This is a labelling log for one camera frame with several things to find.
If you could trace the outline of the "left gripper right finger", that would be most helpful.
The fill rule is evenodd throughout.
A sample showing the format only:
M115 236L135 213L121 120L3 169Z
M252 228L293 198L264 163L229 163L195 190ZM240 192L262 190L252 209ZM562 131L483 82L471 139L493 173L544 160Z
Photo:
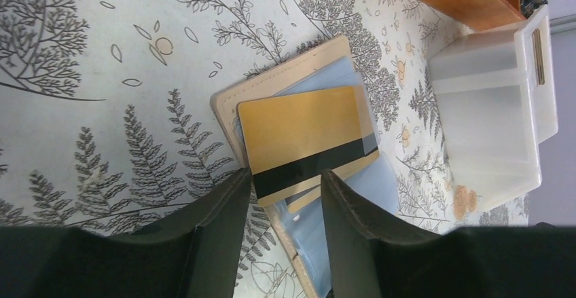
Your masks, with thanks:
M574 297L575 228L458 227L440 235L330 170L321 205L334 297Z

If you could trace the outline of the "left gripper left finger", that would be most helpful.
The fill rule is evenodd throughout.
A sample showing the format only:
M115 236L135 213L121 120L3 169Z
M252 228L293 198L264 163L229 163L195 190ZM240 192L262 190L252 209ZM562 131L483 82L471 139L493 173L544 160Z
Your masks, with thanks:
M241 168L131 234L1 228L2 297L231 297L251 194Z

